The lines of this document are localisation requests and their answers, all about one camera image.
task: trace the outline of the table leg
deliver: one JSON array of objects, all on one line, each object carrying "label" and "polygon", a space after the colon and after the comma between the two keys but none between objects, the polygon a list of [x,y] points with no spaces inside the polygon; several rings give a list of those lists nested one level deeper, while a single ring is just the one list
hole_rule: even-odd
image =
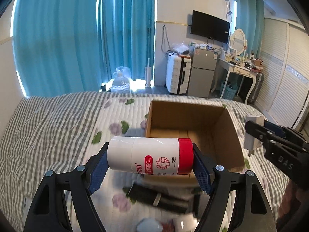
[{"label": "table leg", "polygon": [[249,98],[249,95],[250,95],[250,93],[252,92],[252,90],[253,90],[253,88],[254,88],[254,86],[255,86],[255,83],[256,83],[256,77],[253,78],[252,86],[251,86],[251,88],[250,88],[250,90],[249,90],[249,92],[248,92],[248,94],[247,94],[245,104],[248,104],[248,98]]},{"label": "table leg", "polygon": [[213,93],[214,90],[216,90],[217,83],[218,83],[218,70],[215,70],[214,72],[215,72],[215,81],[214,81],[214,87],[212,88],[211,93]]},{"label": "table leg", "polygon": [[224,87],[223,87],[223,91],[222,91],[222,93],[221,93],[220,98],[223,97],[223,94],[224,94],[224,91],[225,91],[225,87],[227,86],[227,83],[228,83],[229,76],[230,76],[230,69],[229,69],[229,71],[228,71],[228,75],[227,75],[227,78],[226,78],[226,80],[225,80]]},{"label": "table leg", "polygon": [[243,78],[241,79],[240,86],[239,86],[239,89],[238,89],[238,92],[237,92],[237,96],[238,96],[238,94],[239,94],[239,91],[240,91],[240,89],[241,89],[241,86],[243,85],[244,78],[245,78],[245,76],[243,76]]}]

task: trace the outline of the screw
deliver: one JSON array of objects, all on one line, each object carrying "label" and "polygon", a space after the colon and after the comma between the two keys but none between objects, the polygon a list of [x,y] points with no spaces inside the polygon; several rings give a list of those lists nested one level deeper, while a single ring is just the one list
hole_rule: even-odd
[{"label": "screw", "polygon": [[79,165],[77,168],[77,171],[81,172],[85,170],[85,166],[84,165]]},{"label": "screw", "polygon": [[53,174],[53,171],[52,170],[48,170],[45,175],[46,176],[52,176],[52,174]]},{"label": "screw", "polygon": [[254,176],[254,172],[253,172],[253,171],[251,171],[251,170],[249,170],[249,171],[247,172],[247,175],[249,175],[249,176],[253,177],[253,176]]},{"label": "screw", "polygon": [[218,171],[223,171],[223,170],[224,170],[224,167],[221,166],[221,165],[216,165],[216,169],[217,169]]}]

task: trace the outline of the refrigerator door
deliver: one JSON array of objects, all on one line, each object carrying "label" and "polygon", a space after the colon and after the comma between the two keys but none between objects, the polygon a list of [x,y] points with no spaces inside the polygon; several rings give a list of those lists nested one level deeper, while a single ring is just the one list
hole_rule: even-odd
[{"label": "refrigerator door", "polygon": [[188,87],[188,96],[207,98],[214,77],[213,70],[192,67]]},{"label": "refrigerator door", "polygon": [[215,70],[217,55],[213,51],[194,48],[192,67]]}]

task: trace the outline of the bed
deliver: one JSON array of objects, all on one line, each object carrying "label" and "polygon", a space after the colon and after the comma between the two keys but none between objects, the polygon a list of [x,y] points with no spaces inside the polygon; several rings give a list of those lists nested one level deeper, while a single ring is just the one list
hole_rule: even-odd
[{"label": "bed", "polygon": [[[244,141],[245,116],[259,114],[255,108],[235,101],[186,96],[82,92],[55,98],[24,98],[0,141],[0,209],[15,230],[23,230],[32,197],[47,170],[62,173],[84,164],[115,135],[143,137],[152,100],[224,106],[240,144]],[[262,147],[250,157],[243,149],[243,155],[246,168],[259,178],[276,219],[288,178],[264,158]],[[137,202],[130,204],[129,211],[114,207],[112,199],[123,194],[123,187],[142,180],[138,174],[108,170],[101,188],[92,195],[108,232],[136,231],[137,223],[144,217],[166,222],[177,216]],[[168,191],[187,194],[185,189]],[[70,192],[65,196],[72,228],[80,231]],[[228,228],[234,199],[235,192],[231,191],[222,231]]]}]

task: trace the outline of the blue gripper pad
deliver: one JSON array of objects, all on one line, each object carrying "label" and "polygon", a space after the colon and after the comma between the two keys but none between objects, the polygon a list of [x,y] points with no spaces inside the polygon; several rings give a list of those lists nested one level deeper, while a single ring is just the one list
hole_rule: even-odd
[{"label": "blue gripper pad", "polygon": [[107,150],[106,150],[105,153],[102,155],[101,159],[99,160],[98,164],[96,165],[95,169],[92,171],[91,183],[88,188],[90,194],[93,194],[100,188],[108,168],[109,165],[107,163]]},{"label": "blue gripper pad", "polygon": [[283,131],[282,127],[277,126],[269,121],[264,122],[264,127],[273,131],[278,137],[286,138],[286,133]]},{"label": "blue gripper pad", "polygon": [[192,169],[198,181],[198,184],[200,185],[200,188],[207,194],[210,194],[212,191],[211,177],[207,169],[204,167],[202,161],[195,154]]}]

